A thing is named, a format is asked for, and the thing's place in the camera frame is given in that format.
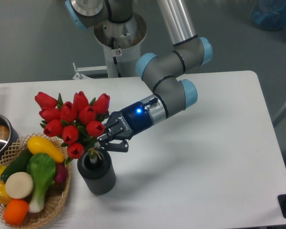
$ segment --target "green cucumber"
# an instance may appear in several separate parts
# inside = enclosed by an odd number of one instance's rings
[[[17,172],[25,172],[27,170],[29,160],[32,156],[33,154],[29,151],[28,148],[22,150],[18,157],[16,157],[16,159],[12,161],[10,165],[7,166],[6,169],[2,172],[0,180],[6,182],[12,174]]]

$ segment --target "bok choy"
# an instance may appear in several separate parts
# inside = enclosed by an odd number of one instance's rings
[[[28,163],[27,172],[34,181],[29,212],[40,212],[44,208],[44,198],[55,177],[55,161],[45,153],[33,155]]]

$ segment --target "blue joint cap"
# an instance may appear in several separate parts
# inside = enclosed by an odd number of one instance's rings
[[[135,70],[137,71],[141,79],[143,79],[143,73],[146,66],[148,65],[149,61],[151,61],[152,58],[154,57],[157,57],[157,55],[150,52],[144,54],[143,56],[140,57],[140,59],[138,59],[137,64],[135,65]]]
[[[83,23],[79,20],[77,17],[76,13],[74,12],[69,0],[65,1],[66,8],[72,18],[72,21],[75,23],[76,27],[80,30],[85,30],[87,29],[86,26],[83,25]]]
[[[201,64],[204,65],[213,57],[213,48],[207,38],[200,37],[199,39],[202,41],[202,44],[204,45],[204,60],[202,61]]]
[[[185,109],[193,105],[198,100],[198,92],[195,85],[185,79],[180,81],[183,84],[184,92],[185,92]]]

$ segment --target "gray floor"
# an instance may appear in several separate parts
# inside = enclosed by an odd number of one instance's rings
[[[134,11],[148,26],[142,53],[161,56],[170,52],[171,41],[156,1],[134,2]],[[286,40],[282,32],[262,31],[251,23],[253,1],[185,2],[198,34],[208,38],[214,49],[211,62],[196,72],[256,72],[273,117],[286,100]],[[0,83],[71,80],[73,62],[78,67],[105,65],[93,29],[77,30],[63,1],[0,0]],[[286,159],[286,118],[275,131]]]

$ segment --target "orange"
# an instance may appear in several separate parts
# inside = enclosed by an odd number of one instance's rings
[[[12,199],[6,206],[3,218],[7,224],[18,226],[26,217],[29,204],[23,199]]]

